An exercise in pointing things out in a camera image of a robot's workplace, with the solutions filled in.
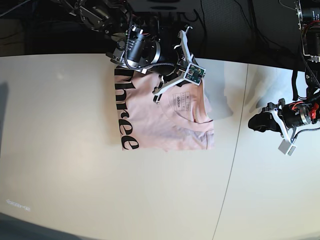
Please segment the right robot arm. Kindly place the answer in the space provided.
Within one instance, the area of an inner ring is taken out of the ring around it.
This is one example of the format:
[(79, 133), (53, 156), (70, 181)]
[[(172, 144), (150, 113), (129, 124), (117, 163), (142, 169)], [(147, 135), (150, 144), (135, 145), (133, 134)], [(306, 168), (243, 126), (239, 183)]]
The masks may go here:
[(188, 48), (192, 27), (187, 23), (159, 12), (137, 12), (126, 0), (58, 0), (57, 4), (113, 41), (106, 52), (111, 62), (141, 74), (158, 74), (160, 83), (152, 91), (155, 103), (173, 86), (202, 82), (206, 70)]

